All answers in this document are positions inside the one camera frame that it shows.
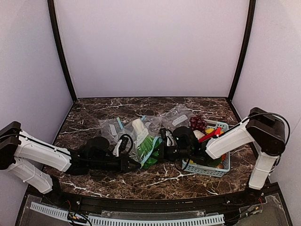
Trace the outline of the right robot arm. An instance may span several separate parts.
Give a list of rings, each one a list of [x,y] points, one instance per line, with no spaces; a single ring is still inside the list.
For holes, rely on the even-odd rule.
[[[157,159],[160,161],[187,159],[199,165],[207,165],[242,145],[256,142],[261,151],[248,186],[253,190],[261,190],[276,161],[285,151],[291,128],[285,117],[254,107],[246,118],[223,133],[218,128],[197,139],[191,128],[182,126],[176,128],[171,138],[168,138],[166,131],[160,131],[163,139],[158,148]]]

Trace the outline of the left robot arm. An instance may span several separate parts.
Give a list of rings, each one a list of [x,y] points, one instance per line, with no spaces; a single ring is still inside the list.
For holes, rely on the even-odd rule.
[[[129,156],[133,146],[132,138],[124,134],[112,151],[104,137],[89,139],[78,150],[61,148],[32,137],[21,129],[19,122],[13,121],[0,131],[0,169],[12,172],[40,193],[47,194],[60,190],[59,181],[31,161],[74,176],[86,175],[90,170],[131,172],[142,166]]]

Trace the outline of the green white bok choy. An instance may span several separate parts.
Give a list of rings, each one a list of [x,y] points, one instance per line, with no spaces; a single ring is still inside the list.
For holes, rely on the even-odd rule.
[[[132,127],[135,135],[134,144],[137,162],[141,163],[142,169],[148,169],[158,161],[152,157],[152,154],[155,157],[158,156],[158,152],[154,150],[160,145],[161,138],[152,136],[141,119],[133,120]]]

